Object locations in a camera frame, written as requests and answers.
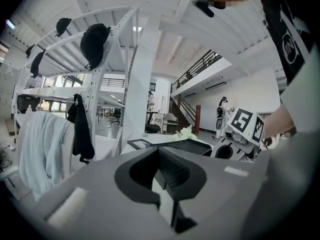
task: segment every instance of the person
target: person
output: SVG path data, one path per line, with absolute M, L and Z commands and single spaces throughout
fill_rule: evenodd
M 201 10 L 206 13 L 203 3 L 224 9 L 241 1 L 245 0 L 202 0 Z M 319 34 L 313 20 L 315 16 L 309 13 L 313 1 L 261 0 L 265 14 L 264 23 L 278 51 L 288 85 L 308 60 L 310 53 L 314 50 L 318 52 L 315 40 L 318 40 Z M 263 139 L 286 132 L 295 126 L 287 109 L 291 103 L 283 99 L 282 101 L 281 106 L 265 118 Z
M 225 135 L 225 130 L 227 128 L 227 122 L 231 117 L 231 112 L 233 108 L 228 106 L 228 100 L 226 97 L 222 97 L 218 108 L 216 109 L 216 119 L 222 119 L 221 128 L 217 129 L 216 136 L 212 136 L 217 141 Z

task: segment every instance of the black tray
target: black tray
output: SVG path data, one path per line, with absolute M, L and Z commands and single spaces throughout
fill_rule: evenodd
M 205 157 L 210 157 L 212 153 L 212 148 L 210 145 L 193 139 L 184 139 L 166 143 L 150 144 L 150 147 L 171 147 Z

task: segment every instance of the white column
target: white column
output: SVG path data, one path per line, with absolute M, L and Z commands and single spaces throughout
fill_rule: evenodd
M 149 85 L 156 56 L 160 17 L 156 14 L 149 17 L 135 54 L 125 102 L 123 147 L 133 133 L 142 135 L 145 132 Z

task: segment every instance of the person's arm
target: person's arm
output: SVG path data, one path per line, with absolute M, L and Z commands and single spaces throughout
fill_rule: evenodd
M 282 104 L 275 112 L 265 118 L 263 139 L 284 133 L 295 126 L 286 106 Z

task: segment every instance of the wall light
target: wall light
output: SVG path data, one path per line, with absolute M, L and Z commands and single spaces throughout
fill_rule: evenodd
M 196 93 L 191 93 L 191 94 L 189 94 L 189 95 L 187 95 L 187 96 L 184 96 L 185 98 L 188 98 L 188 97 L 191 97 L 191 96 L 195 96 L 195 95 L 197 95 Z
M 139 26 L 139 27 L 138 27 L 138 32 L 140 32 L 141 30 L 142 30 L 142 27 Z M 137 28 L 136 28 L 135 26 L 133 27 L 133 31 L 135 31 L 135 32 L 137 31 Z
M 226 82 L 220 82 L 218 84 L 215 84 L 215 85 L 212 85 L 208 88 L 205 88 L 206 91 L 210 91 L 212 89 L 215 89 L 215 88 L 218 88 L 218 87 L 221 87 L 221 86 L 225 86 L 227 83 Z
M 5 23 L 10 27 L 12 28 L 13 30 L 15 29 L 15 25 L 8 19 L 5 20 Z

